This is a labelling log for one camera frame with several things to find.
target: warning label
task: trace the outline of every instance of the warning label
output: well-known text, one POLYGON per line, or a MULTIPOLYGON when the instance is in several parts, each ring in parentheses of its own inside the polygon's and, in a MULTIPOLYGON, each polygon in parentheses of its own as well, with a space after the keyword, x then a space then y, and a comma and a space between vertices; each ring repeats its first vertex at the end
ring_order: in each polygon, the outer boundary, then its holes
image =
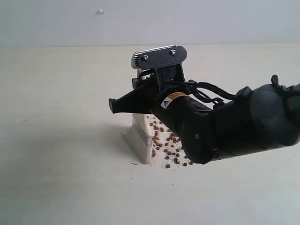
POLYGON ((174 92, 174 93, 170 94, 168 97, 166 97, 163 100, 163 102, 161 103, 161 107, 166 109, 174 99, 181 97, 181 96, 186 96, 186 94, 183 92, 174 92))

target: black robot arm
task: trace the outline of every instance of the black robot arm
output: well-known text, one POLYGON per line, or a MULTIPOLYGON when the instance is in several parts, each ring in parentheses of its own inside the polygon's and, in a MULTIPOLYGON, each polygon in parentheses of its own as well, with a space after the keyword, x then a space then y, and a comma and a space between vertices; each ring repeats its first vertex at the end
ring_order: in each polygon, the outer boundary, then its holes
POLYGON ((136 52, 132 67, 141 71, 133 90, 109 99, 113 113, 154 114, 182 142, 195 163, 232 158, 295 145, 300 141, 300 84, 280 86, 278 77, 255 90, 245 87, 236 95, 206 82, 184 79, 182 46, 136 52), (210 98, 199 88, 220 97, 210 98), (203 103, 213 103, 213 109, 203 103), (222 98, 230 100, 224 103, 222 98))

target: screw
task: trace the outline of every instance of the screw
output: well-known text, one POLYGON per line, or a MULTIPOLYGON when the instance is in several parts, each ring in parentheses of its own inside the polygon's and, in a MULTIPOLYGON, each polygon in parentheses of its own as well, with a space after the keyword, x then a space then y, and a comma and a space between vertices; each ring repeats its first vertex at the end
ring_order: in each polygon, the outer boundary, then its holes
POLYGON ((148 55, 143 55, 143 57, 142 57, 145 61, 147 61, 148 60, 148 55))

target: white table surface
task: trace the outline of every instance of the white table surface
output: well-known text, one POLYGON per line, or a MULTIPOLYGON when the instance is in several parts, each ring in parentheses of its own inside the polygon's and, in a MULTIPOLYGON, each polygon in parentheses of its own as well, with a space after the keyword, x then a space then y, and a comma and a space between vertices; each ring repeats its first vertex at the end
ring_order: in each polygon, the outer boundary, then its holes
MULTIPOLYGON (((176 171, 142 165, 108 98, 148 47, 0 49, 1 225, 282 225, 300 221, 300 145, 176 171)), ((185 77, 235 93, 300 83, 300 44, 186 46, 185 77)))

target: small white dot on wall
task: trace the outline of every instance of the small white dot on wall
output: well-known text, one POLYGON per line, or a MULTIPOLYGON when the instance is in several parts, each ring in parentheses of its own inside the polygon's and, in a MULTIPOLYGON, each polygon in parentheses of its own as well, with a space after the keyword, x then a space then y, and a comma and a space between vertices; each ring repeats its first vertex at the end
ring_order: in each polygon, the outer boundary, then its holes
POLYGON ((99 9, 97 12, 96 12, 97 15, 103 15, 105 14, 105 11, 103 9, 99 9))

